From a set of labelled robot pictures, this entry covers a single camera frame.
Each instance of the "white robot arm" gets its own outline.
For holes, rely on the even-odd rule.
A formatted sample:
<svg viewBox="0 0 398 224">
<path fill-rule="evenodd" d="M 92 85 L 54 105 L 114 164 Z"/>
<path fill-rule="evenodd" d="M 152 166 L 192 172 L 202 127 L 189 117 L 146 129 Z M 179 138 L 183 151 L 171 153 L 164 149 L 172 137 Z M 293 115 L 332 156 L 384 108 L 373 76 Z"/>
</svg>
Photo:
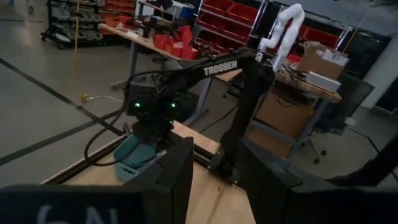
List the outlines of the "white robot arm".
<svg viewBox="0 0 398 224">
<path fill-rule="evenodd" d="M 294 4 L 293 6 L 290 6 L 286 10 L 283 10 L 281 13 L 279 13 L 271 38 L 262 38 L 257 48 L 259 52 L 257 53 L 256 59 L 257 61 L 261 62 L 263 53 L 267 50 L 267 48 L 273 49 L 276 47 L 285 29 L 287 21 L 291 18 L 293 18 L 293 22 L 283 36 L 278 53 L 272 63 L 272 69 L 275 72 L 279 71 L 281 68 L 287 54 L 297 38 L 297 35 L 299 34 L 300 27 L 305 18 L 305 13 L 302 6 L 300 4 Z"/>
</svg>

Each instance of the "white cable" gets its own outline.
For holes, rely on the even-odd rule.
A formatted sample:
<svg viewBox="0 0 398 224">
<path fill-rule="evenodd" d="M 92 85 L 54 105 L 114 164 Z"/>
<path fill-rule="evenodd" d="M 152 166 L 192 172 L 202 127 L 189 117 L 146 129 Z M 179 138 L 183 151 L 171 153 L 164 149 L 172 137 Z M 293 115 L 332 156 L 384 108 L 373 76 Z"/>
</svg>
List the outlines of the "white cable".
<svg viewBox="0 0 398 224">
<path fill-rule="evenodd" d="M 89 97 L 87 100 L 95 100 L 95 99 L 98 99 L 98 98 L 108 98 L 108 99 L 123 103 L 123 100 L 118 100 L 116 98 L 113 98 L 112 96 L 93 96 L 93 97 Z"/>
</svg>

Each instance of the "black cable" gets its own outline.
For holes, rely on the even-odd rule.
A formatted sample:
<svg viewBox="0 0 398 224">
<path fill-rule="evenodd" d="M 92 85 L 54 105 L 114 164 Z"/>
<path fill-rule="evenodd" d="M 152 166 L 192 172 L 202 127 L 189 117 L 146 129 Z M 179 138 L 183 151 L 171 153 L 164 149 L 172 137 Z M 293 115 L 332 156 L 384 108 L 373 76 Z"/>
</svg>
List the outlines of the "black cable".
<svg viewBox="0 0 398 224">
<path fill-rule="evenodd" d="M 86 161 L 87 163 L 89 163 L 91 166 L 98 166 L 98 167 L 111 166 L 111 165 L 115 165 L 115 164 L 120 163 L 120 162 L 122 162 L 123 160 L 127 159 L 127 158 L 134 152 L 135 149 L 133 148 L 133 149 L 131 149 L 125 156 L 123 156 L 122 158 L 116 159 L 116 160 L 113 161 L 113 162 L 107 162 L 107 163 L 104 163 L 104 164 L 100 164 L 100 163 L 97 163 L 97 162 L 95 162 L 95 161 L 92 161 L 92 160 L 90 159 L 90 157 L 88 156 L 88 150 L 90 149 L 90 146 L 92 145 L 92 143 L 93 143 L 100 135 L 102 135 L 105 131 L 107 131 L 109 128 L 111 128 L 111 127 L 116 123 L 116 121 L 120 118 L 120 116 L 123 114 L 124 108 L 126 107 L 126 104 L 127 104 L 127 96 L 129 95 L 128 93 L 129 93 L 129 90 L 130 90 L 130 83 L 131 83 L 131 81 L 132 81 L 133 79 L 135 79 L 136 77 L 143 76 L 143 75 L 147 75 L 147 74 L 151 74 L 151 73 L 164 73 L 164 72 L 177 72 L 177 71 L 178 71 L 178 72 L 182 72 L 182 71 L 184 71 L 184 70 L 191 69 L 192 67 L 197 66 L 197 65 L 199 65 L 199 64 L 201 64 L 201 63 L 203 63 L 203 62 L 206 62 L 206 61 L 207 61 L 207 60 L 199 61 L 198 63 L 194 63 L 194 64 L 192 64 L 192 65 L 190 65 L 190 66 L 188 66 L 188 67 L 186 67 L 186 68 L 183 68 L 183 69 L 175 69 L 175 70 L 156 70 L 156 71 L 141 72 L 141 73 L 138 73 L 138 74 L 131 75 L 131 76 L 129 77 L 129 79 L 127 80 L 127 82 L 126 82 L 126 86 L 125 86 L 126 93 L 125 93 L 125 95 L 124 95 L 123 104 L 122 104 L 122 107 L 121 107 L 120 110 L 119 110 L 118 115 L 116 115 L 116 117 L 114 117 L 114 119 L 112 120 L 112 122 L 110 122 L 109 125 L 107 125 L 107 127 L 105 127 L 104 129 L 102 129 L 101 131 L 98 131 L 98 132 L 88 141 L 88 143 L 87 143 L 87 145 L 86 145 L 86 147 L 85 147 L 85 151 L 84 151 L 85 161 Z"/>
<path fill-rule="evenodd" d="M 232 109 L 230 109 L 224 116 L 222 116 L 220 119 L 217 119 L 216 121 L 214 121 L 213 123 L 209 124 L 207 127 L 205 127 L 203 130 L 199 131 L 199 133 L 202 133 L 204 131 L 206 131 L 208 128 L 210 128 L 211 126 L 213 126 L 214 124 L 216 124 L 217 122 L 220 122 L 222 119 L 226 118 L 230 113 L 232 113 L 232 111 L 234 111 L 239 104 L 235 105 Z"/>
</svg>

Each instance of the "gray shelf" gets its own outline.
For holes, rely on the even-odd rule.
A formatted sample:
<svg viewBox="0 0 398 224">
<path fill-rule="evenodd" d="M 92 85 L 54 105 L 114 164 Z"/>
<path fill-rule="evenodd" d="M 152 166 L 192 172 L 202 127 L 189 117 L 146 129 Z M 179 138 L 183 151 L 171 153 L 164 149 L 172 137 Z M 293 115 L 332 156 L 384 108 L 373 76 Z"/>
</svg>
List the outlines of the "gray shelf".
<svg viewBox="0 0 398 224">
<path fill-rule="evenodd" d="M 235 41 L 235 42 L 237 42 L 237 43 L 239 43 L 239 44 L 242 44 L 242 45 L 246 45 L 245 42 L 241 42 L 241 41 L 239 41 L 239 40 L 235 40 L 234 38 L 230 38 L 230 37 L 228 37 L 228 36 L 226 36 L 226 35 L 224 35 L 224 34 L 221 34 L 221 33 L 219 33 L 219 32 L 213 31 L 213 30 L 211 30 L 211 29 L 207 29 L 207 28 L 205 28 L 205 27 L 202 27 L 202 29 L 203 29 L 203 30 L 206 30 L 206 31 L 208 31 L 208 32 L 214 33 L 214 34 L 216 34 L 216 35 L 218 35 L 218 36 L 220 36 L 220 37 L 224 37 L 225 39 Z"/>
<path fill-rule="evenodd" d="M 209 14 L 211 14 L 211 15 L 213 15 L 213 16 L 220 17 L 220 18 L 222 18 L 222 19 L 225 19 L 225 20 L 227 20 L 227 21 L 231 21 L 231 22 L 236 23 L 236 24 L 239 24 L 239 25 L 241 25 L 241 26 L 251 28 L 251 25 L 244 24 L 244 23 L 242 23 L 242 22 L 236 21 L 236 20 L 231 19 L 231 18 L 228 18 L 228 17 L 226 17 L 226 16 L 222 16 L 222 15 L 220 15 L 220 14 L 217 14 L 217 13 L 215 13 L 215 12 L 211 12 L 211 11 L 206 10 L 206 9 L 200 9 L 200 10 L 201 10 L 202 12 L 209 13 Z"/>
</svg>

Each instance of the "gray floor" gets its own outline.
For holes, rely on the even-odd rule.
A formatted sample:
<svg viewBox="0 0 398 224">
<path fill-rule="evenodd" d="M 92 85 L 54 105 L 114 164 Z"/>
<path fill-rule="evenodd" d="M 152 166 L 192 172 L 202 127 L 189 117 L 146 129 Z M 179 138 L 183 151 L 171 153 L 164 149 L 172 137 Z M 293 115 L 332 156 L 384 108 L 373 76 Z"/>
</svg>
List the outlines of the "gray floor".
<svg viewBox="0 0 398 224">
<path fill-rule="evenodd" d="M 33 17 L 27 15 L 24 1 L 16 1 L 14 7 L 9 7 L 5 0 L 0 2 L 0 42 L 3 43 L 0 47 L 0 58 L 73 102 L 81 104 L 97 116 L 117 110 L 120 103 L 116 101 L 100 99 L 82 104 L 78 95 L 109 95 L 121 99 L 122 93 L 111 91 L 109 83 L 126 78 L 128 49 L 124 46 L 78 49 L 76 69 L 73 70 L 72 49 L 59 50 L 51 41 L 40 40 L 40 32 L 45 30 L 46 23 L 29 20 L 46 21 L 44 2 L 31 0 L 31 3 L 35 7 Z M 1 19 L 18 19 L 25 22 Z M 159 65 L 153 64 L 151 57 L 139 55 L 138 72 L 156 68 L 159 68 Z M 0 74 L 0 158 L 91 121 L 74 107 L 48 94 L 3 65 L 0 65 Z M 202 83 L 193 87 L 192 91 L 199 93 L 201 85 Z M 218 80 L 213 82 L 211 97 L 206 102 L 209 112 L 192 124 L 193 129 L 201 130 L 237 103 L 232 97 L 222 98 L 225 89 L 225 83 Z M 219 141 L 221 135 L 229 128 L 232 117 L 233 114 L 206 130 L 204 135 Z M 379 149 L 382 149 L 398 131 L 396 120 L 393 122 L 364 109 L 359 109 L 354 118 L 357 123 L 353 129 L 369 136 Z M 120 128 L 123 122 L 133 123 L 134 118 L 122 116 L 115 127 Z M 0 187 L 18 183 L 38 183 L 66 168 L 83 156 L 86 142 L 100 128 L 100 125 L 92 126 L 0 166 Z M 93 149 L 115 137 L 111 132 L 105 133 L 95 142 Z M 293 154 L 290 160 L 320 177 L 349 173 L 376 155 L 376 151 L 365 137 L 350 130 L 342 136 L 318 134 L 314 136 L 314 140 L 319 147 L 328 151 L 328 155 L 319 165 L 312 162 L 315 157 L 308 148 Z M 381 186 L 398 184 L 389 176 Z"/>
</svg>

